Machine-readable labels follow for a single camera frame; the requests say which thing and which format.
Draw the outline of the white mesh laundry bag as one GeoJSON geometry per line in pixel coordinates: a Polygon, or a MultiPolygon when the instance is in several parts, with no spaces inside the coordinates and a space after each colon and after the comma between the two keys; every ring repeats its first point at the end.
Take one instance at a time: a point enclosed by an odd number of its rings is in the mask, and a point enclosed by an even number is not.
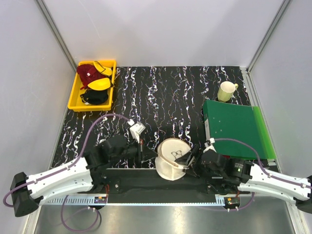
{"type": "Polygon", "coordinates": [[[175,181],[186,175],[186,165],[176,162],[191,150],[188,143],[178,138],[168,138],[159,144],[155,158],[156,172],[165,180],[175,181]]]}

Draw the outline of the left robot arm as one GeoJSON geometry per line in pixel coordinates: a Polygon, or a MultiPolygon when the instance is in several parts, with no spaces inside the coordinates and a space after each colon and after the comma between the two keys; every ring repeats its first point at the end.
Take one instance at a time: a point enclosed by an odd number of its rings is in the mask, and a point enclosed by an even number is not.
{"type": "Polygon", "coordinates": [[[124,136],[116,135],[61,166],[35,175],[15,174],[10,187],[14,215],[28,215],[64,195],[100,193],[107,185],[106,169],[120,160],[142,162],[156,156],[142,139],[128,141],[124,136]]]}

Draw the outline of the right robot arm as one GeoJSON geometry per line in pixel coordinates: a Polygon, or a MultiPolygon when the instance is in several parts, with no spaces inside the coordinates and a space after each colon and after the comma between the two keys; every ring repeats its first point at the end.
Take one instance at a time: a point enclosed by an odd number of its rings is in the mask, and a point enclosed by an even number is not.
{"type": "Polygon", "coordinates": [[[171,156],[185,173],[205,179],[208,193],[260,193],[292,203],[300,211],[312,212],[311,177],[298,179],[266,170],[260,162],[226,158],[211,144],[205,149],[196,145],[186,153],[173,151],[171,156]]]}

